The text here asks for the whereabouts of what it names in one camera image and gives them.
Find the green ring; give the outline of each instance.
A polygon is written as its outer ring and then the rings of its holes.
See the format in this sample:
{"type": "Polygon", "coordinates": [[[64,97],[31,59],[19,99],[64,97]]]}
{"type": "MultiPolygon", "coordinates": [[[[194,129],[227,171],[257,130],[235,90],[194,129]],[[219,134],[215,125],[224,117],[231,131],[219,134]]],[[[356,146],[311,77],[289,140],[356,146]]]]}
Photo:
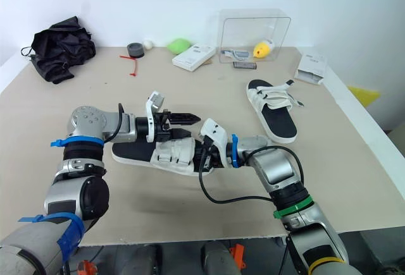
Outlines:
{"type": "Polygon", "coordinates": [[[273,213],[273,216],[275,219],[280,219],[281,217],[292,214],[298,210],[301,210],[303,207],[306,207],[307,205],[311,204],[313,202],[312,197],[309,195],[306,197],[303,201],[298,202],[297,204],[294,204],[284,210],[278,211],[275,210],[273,213]]]}

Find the yellow ring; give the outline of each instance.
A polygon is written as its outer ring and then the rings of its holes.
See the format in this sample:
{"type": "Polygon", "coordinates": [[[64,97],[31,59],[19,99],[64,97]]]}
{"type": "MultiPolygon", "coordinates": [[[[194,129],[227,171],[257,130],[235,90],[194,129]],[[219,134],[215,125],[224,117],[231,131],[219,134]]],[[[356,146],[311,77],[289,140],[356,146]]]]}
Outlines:
{"type": "Polygon", "coordinates": [[[319,266],[320,264],[324,264],[326,262],[342,262],[344,263],[343,259],[337,258],[337,257],[324,257],[324,258],[320,258],[316,261],[314,261],[309,269],[308,269],[308,275],[312,275],[312,272],[314,271],[314,269],[319,266]]]}

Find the black umbrella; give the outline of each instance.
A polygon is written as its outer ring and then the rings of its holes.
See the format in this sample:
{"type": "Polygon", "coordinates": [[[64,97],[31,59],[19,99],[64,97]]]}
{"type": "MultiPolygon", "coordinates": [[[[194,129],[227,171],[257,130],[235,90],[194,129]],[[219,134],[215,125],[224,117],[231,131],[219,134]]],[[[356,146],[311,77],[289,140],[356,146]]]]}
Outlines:
{"type": "Polygon", "coordinates": [[[73,78],[69,67],[83,64],[96,54],[90,38],[86,29],[78,24],[77,17],[71,17],[35,34],[31,44],[35,54],[30,55],[31,62],[48,82],[58,84],[73,78]]]}

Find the gray tape roll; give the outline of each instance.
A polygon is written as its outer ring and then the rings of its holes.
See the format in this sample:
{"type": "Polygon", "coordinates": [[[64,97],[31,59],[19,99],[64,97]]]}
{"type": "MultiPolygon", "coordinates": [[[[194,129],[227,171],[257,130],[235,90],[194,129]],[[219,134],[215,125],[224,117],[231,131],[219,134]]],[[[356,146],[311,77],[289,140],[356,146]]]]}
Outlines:
{"type": "Polygon", "coordinates": [[[142,46],[141,43],[135,42],[135,43],[129,43],[127,46],[128,49],[128,55],[133,58],[141,58],[145,55],[144,53],[144,47],[142,46]]]}

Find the gray floor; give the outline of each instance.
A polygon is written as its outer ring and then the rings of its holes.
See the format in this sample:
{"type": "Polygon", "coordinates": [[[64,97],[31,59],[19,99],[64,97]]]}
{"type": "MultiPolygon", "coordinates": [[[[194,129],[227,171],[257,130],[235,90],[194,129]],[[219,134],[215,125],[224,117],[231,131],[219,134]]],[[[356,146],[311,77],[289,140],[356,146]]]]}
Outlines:
{"type": "MultiPolygon", "coordinates": [[[[378,262],[370,252],[364,238],[359,232],[341,234],[347,247],[351,264],[363,275],[375,274],[378,262]]],[[[242,270],[243,275],[278,274],[278,268],[284,253],[284,246],[276,238],[254,238],[246,240],[223,240],[226,247],[235,243],[245,246],[244,261],[247,265],[242,270]]],[[[163,243],[162,275],[203,275],[201,269],[201,247],[205,241],[163,243]]],[[[99,269],[99,275],[119,275],[125,263],[131,258],[135,249],[140,245],[120,245],[104,247],[94,262],[99,269]]],[[[99,247],[83,247],[70,260],[71,270],[76,269],[77,263],[91,259],[99,247]]],[[[297,274],[288,256],[284,275],[297,274]]]]}

